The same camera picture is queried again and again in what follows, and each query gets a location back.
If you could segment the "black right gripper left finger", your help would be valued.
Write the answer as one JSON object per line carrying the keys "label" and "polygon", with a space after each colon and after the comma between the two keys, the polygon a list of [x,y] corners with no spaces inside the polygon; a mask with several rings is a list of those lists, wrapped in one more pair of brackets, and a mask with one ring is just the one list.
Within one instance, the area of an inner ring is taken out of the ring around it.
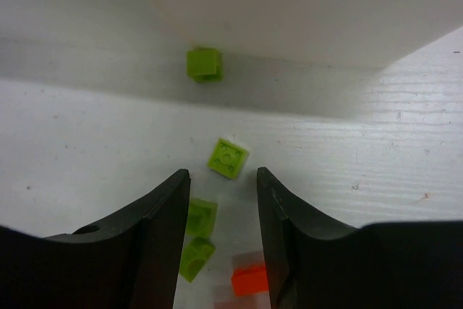
{"label": "black right gripper left finger", "polygon": [[171,308],[190,198],[174,172],[148,194],[71,234],[1,228],[3,308]]}

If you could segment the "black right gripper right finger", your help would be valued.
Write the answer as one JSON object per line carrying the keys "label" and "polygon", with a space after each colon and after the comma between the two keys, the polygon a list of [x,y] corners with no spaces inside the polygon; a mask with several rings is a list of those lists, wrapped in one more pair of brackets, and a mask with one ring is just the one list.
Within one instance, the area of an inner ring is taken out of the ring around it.
{"label": "black right gripper right finger", "polygon": [[462,223],[406,221],[355,228],[257,171],[272,308],[460,308]]}

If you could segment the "green notched lego piece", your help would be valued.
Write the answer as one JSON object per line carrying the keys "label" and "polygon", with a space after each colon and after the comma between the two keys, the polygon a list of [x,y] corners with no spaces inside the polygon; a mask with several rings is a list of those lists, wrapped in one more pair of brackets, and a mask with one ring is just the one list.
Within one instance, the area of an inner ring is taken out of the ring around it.
{"label": "green notched lego piece", "polygon": [[209,239],[193,238],[182,249],[179,274],[192,283],[215,251],[216,247]]}

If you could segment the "green curved lego piece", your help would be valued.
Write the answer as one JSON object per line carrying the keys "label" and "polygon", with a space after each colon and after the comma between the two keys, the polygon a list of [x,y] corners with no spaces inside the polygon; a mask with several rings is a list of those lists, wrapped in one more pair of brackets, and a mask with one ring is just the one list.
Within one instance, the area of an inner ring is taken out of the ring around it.
{"label": "green curved lego piece", "polygon": [[209,238],[216,222],[218,204],[198,198],[189,201],[186,234]]}

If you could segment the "orange lego brick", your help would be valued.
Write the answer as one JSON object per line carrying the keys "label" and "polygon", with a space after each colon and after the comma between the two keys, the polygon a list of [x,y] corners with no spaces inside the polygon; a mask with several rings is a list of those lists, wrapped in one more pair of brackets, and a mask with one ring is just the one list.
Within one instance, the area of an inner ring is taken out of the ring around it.
{"label": "orange lego brick", "polygon": [[266,266],[252,265],[248,268],[237,268],[231,276],[231,285],[237,297],[255,295],[268,291]]}

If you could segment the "green lego plate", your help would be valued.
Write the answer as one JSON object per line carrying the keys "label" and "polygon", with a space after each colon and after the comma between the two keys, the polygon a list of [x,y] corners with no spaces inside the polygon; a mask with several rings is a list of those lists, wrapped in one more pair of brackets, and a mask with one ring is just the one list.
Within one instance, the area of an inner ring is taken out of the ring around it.
{"label": "green lego plate", "polygon": [[249,156],[249,151],[219,138],[208,160],[208,167],[228,179],[236,179]]}

